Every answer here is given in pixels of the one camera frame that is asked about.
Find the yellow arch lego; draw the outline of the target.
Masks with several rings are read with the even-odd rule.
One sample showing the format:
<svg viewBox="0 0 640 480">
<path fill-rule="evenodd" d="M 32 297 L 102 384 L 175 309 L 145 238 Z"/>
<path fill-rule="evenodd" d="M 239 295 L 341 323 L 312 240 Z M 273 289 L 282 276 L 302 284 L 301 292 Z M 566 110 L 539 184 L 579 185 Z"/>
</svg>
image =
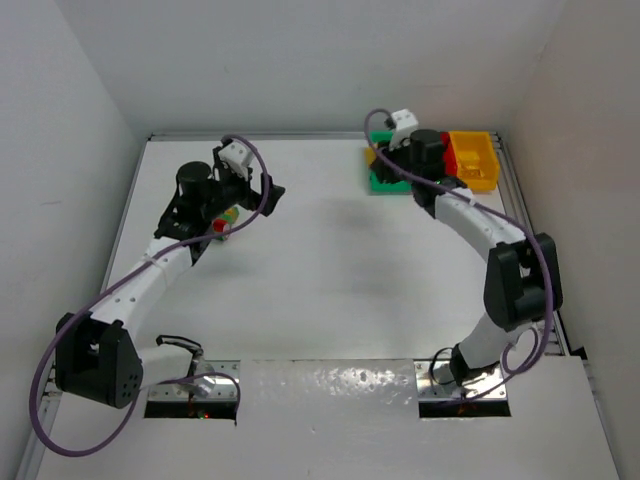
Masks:
<svg viewBox="0 0 640 480">
<path fill-rule="evenodd" d="M 371 168 L 371 165 L 374 163 L 374 161 L 376 160 L 376 153 L 375 151 L 371 148 L 371 147 L 367 147 L 364 149 L 364 157 L 365 157 L 365 163 L 368 169 Z"/>
</svg>

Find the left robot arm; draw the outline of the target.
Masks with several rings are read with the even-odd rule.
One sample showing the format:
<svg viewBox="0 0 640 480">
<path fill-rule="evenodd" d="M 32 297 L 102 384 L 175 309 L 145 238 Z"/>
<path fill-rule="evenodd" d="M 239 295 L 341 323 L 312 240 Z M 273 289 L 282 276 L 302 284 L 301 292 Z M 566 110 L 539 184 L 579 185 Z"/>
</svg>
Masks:
<svg viewBox="0 0 640 480">
<path fill-rule="evenodd" d="M 176 173 L 176 189 L 132 278 L 79 317 L 67 314 L 57 328 L 57 387 L 121 409 L 142 388 L 185 378 L 201 346 L 184 337 L 161 335 L 150 348 L 135 339 L 154 305 L 195 265 L 210 243 L 214 222 L 235 206 L 270 215 L 285 189 L 261 176 L 264 189 L 251 188 L 249 174 L 228 161 L 194 161 Z"/>
</svg>

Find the tan lego plate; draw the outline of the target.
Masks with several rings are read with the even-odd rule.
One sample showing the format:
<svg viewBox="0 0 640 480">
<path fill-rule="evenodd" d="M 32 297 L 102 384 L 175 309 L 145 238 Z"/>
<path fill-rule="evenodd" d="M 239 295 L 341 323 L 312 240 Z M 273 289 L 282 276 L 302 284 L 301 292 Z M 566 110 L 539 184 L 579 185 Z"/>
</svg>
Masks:
<svg viewBox="0 0 640 480">
<path fill-rule="evenodd" d="M 485 174 L 478 168 L 462 168 L 460 171 L 460 177 L 466 181 L 479 181 L 485 178 Z"/>
</svg>

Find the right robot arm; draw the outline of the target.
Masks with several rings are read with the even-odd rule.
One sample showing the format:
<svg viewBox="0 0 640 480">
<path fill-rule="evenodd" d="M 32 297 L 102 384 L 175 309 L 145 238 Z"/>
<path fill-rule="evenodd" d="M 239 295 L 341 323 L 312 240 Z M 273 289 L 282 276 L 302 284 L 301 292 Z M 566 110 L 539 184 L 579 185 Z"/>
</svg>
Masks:
<svg viewBox="0 0 640 480">
<path fill-rule="evenodd" d="M 370 145 L 375 178 L 382 184 L 407 182 L 416 204 L 465 240 L 486 265 L 484 312 L 452 347 L 444 380 L 462 385 L 503 360 L 534 323 L 551 328 L 564 303 L 554 239 L 478 202 L 470 185 L 450 174 L 442 133 L 394 128 Z"/>
</svg>

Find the red green flower lego stack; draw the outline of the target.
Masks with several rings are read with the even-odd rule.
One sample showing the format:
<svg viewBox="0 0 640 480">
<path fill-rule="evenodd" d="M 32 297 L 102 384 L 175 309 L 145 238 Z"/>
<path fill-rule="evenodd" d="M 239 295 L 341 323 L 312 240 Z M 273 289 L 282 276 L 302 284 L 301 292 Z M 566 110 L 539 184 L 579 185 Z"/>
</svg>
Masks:
<svg viewBox="0 0 640 480">
<path fill-rule="evenodd" d="M 233 206 L 224 211 L 212 222 L 213 232 L 216 234 L 220 234 L 220 237 L 217 238 L 217 241 L 224 242 L 229 238 L 230 234 L 228 233 L 228 231 L 235 226 L 238 217 L 239 209 L 236 206 Z"/>
</svg>

